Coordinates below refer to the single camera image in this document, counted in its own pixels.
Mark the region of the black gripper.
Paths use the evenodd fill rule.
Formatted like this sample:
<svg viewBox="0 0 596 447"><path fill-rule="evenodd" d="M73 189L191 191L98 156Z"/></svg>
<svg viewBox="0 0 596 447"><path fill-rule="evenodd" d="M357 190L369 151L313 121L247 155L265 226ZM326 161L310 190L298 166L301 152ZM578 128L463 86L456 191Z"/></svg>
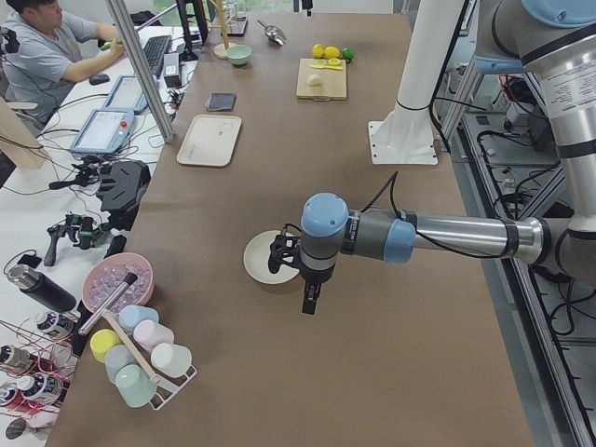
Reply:
<svg viewBox="0 0 596 447"><path fill-rule="evenodd" d="M305 281L302 312L307 315L314 315L317 308L321 286L332 277L334 267L332 266L324 270L317 270L302 265L299 268L299 271L300 276Z"/></svg>

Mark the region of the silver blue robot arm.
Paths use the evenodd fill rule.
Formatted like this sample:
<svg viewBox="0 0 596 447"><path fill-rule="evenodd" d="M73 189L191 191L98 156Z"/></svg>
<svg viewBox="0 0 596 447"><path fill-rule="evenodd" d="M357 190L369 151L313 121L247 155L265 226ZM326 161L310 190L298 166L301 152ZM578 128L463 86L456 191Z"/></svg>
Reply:
<svg viewBox="0 0 596 447"><path fill-rule="evenodd" d="M339 254L407 262L415 249L515 258L587 284L595 281L595 5L591 1L484 1L476 69L536 75L572 198L569 220L482 219L366 207L331 193L310 197L294 263L305 280L303 310L315 311Z"/></svg>

